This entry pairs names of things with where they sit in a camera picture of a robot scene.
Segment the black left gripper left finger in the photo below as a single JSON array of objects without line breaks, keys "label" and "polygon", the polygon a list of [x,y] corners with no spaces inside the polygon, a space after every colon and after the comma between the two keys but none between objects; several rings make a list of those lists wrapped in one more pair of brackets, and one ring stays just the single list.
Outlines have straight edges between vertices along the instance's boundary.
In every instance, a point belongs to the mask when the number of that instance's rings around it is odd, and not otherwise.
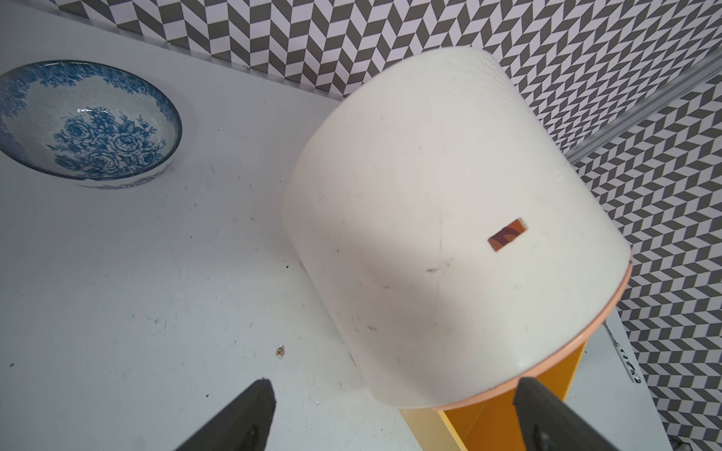
[{"label": "black left gripper left finger", "polygon": [[267,379],[254,381],[177,451],[263,451],[275,411],[272,383]]}]

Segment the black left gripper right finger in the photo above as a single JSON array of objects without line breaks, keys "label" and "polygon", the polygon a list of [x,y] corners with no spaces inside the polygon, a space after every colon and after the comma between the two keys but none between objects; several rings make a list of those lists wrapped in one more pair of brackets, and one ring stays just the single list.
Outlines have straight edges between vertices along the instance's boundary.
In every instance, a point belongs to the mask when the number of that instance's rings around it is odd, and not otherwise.
[{"label": "black left gripper right finger", "polygon": [[618,450],[535,378],[519,380],[513,406],[526,450]]}]

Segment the yellow drawer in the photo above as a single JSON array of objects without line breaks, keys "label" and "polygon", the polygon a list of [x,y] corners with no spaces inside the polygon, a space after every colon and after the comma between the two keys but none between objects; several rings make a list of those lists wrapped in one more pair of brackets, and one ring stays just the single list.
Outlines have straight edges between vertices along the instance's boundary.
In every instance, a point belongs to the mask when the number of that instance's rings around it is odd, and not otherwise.
[{"label": "yellow drawer", "polygon": [[447,411],[401,409],[423,450],[523,450],[515,392]]}]

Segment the white drawer cabinet shell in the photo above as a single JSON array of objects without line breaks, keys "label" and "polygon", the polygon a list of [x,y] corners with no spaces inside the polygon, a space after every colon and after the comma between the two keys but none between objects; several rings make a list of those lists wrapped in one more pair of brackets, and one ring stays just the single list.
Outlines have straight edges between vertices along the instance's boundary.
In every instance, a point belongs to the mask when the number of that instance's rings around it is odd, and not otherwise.
[{"label": "white drawer cabinet shell", "polygon": [[622,233],[487,52],[436,49],[366,82],[302,151],[282,218],[372,396],[488,400],[601,326]]}]

